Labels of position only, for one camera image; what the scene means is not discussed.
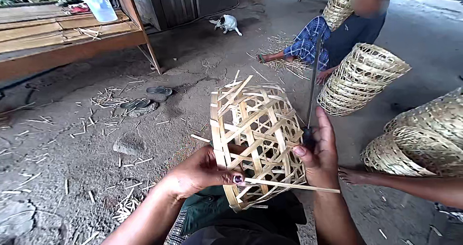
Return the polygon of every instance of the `hand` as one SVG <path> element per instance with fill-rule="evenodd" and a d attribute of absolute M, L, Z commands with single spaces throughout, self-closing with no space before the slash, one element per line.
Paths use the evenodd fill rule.
<path fill-rule="evenodd" d="M 209 186 L 238 184 L 244 180 L 244 175 L 239 172 L 219 171 L 214 148 L 207 145 L 174 167 L 162 182 L 167 183 L 169 191 L 179 200 Z"/>
<path fill-rule="evenodd" d="M 323 83 L 325 83 L 325 80 L 330 76 L 330 74 L 333 73 L 334 70 L 336 70 L 337 68 L 339 67 L 338 66 L 334 66 L 332 68 L 329 68 L 325 71 L 321 71 L 318 76 L 317 76 L 317 80 L 315 81 L 317 83 L 317 85 L 321 85 Z"/>
<path fill-rule="evenodd" d="M 313 132 L 316 142 L 314 152 L 303 146 L 295 146 L 293 152 L 303 161 L 310 185 L 339 189 L 338 152 L 333 127 L 320 106 L 315 109 L 315 113 L 320 127 Z"/>

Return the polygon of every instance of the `stacked bamboo baskets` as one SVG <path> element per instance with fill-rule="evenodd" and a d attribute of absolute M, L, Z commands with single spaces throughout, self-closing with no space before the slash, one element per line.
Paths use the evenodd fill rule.
<path fill-rule="evenodd" d="M 358 43 L 322 88 L 317 97 L 318 104 L 333 116 L 350 114 L 361 109 L 410 69 L 385 49 Z"/>
<path fill-rule="evenodd" d="M 463 88 L 400 113 L 384 127 L 390 132 L 401 126 L 415 126 L 442 135 L 463 149 Z"/>
<path fill-rule="evenodd" d="M 235 212 L 287 191 L 290 188 L 324 190 L 303 185 L 302 161 L 292 147 L 302 141 L 302 130 L 284 90 L 274 83 L 251 86 L 233 82 L 211 94 L 211 130 L 214 153 L 220 169 L 242 171 L 247 186 L 224 185 Z M 230 153 L 233 141 L 247 148 Z"/>
<path fill-rule="evenodd" d="M 463 92 L 399 114 L 362 152 L 368 167 L 405 176 L 463 176 Z"/>
<path fill-rule="evenodd" d="M 331 31 L 338 29 L 354 10 L 350 5 L 350 0 L 329 0 L 323 10 L 323 17 Z"/>

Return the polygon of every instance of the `blue plaid sarong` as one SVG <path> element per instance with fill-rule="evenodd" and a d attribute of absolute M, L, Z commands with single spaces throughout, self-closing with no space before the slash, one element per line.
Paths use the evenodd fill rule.
<path fill-rule="evenodd" d="M 304 62 L 312 64 L 315 60 L 317 51 L 317 36 L 322 33 L 321 43 L 330 37 L 331 30 L 325 19 L 319 15 L 312 19 L 304 29 L 294 39 L 294 44 L 286 47 L 283 51 L 285 57 L 298 56 Z M 327 68 L 328 51 L 322 46 L 319 56 L 319 70 L 323 71 Z"/>

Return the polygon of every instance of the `plaid fabric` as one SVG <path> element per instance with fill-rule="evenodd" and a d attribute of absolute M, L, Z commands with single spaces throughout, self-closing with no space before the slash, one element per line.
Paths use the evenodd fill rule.
<path fill-rule="evenodd" d="M 331 30 L 325 19 L 319 15 L 312 19 L 294 39 L 294 44 L 284 49 L 285 57 L 298 56 L 301 60 L 312 64 L 317 51 L 317 36 L 322 33 L 321 43 L 330 37 Z M 322 46 L 319 56 L 319 69 L 327 68 L 328 51 Z"/>
<path fill-rule="evenodd" d="M 189 235 L 180 236 L 182 233 L 182 226 L 183 222 L 185 221 L 185 217 L 187 216 L 187 211 L 182 210 L 178 214 L 177 220 L 174 223 L 174 226 L 170 230 L 169 234 L 169 245 L 182 245 L 182 243 L 188 239 Z"/>

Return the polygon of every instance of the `cable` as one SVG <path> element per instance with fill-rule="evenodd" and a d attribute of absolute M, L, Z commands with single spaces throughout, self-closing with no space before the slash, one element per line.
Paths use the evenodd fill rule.
<path fill-rule="evenodd" d="M 169 31 L 169 30 L 171 30 L 171 29 L 177 28 L 177 27 L 186 26 L 186 25 L 188 25 L 188 24 L 191 24 L 191 23 L 193 23 L 193 22 L 196 22 L 196 21 L 198 21 L 199 19 L 205 18 L 205 17 L 207 17 L 207 16 L 212 16 L 212 15 L 215 15 L 215 14 L 218 14 L 218 13 L 221 13 L 221 12 L 225 12 L 225 11 L 229 11 L 229 10 L 235 9 L 238 5 L 239 5 L 239 0 L 238 0 L 238 4 L 236 4 L 236 6 L 234 6 L 234 7 L 230 7 L 230 8 L 227 8 L 227 9 L 224 9 L 224 10 L 221 10 L 221 11 L 218 11 L 218 12 L 215 12 L 215 13 L 212 13 L 212 14 L 207 14 L 207 15 L 205 15 L 205 16 L 198 17 L 198 18 L 196 18 L 196 19 L 194 19 L 194 20 L 191 20 L 191 21 L 189 21 L 188 23 L 185 23 L 185 24 L 177 25 L 177 26 L 174 26 L 174 27 L 171 27 L 171 28 L 162 30 L 162 31 L 155 31 L 155 32 L 146 33 L 146 34 L 162 33 L 162 32 Z"/>

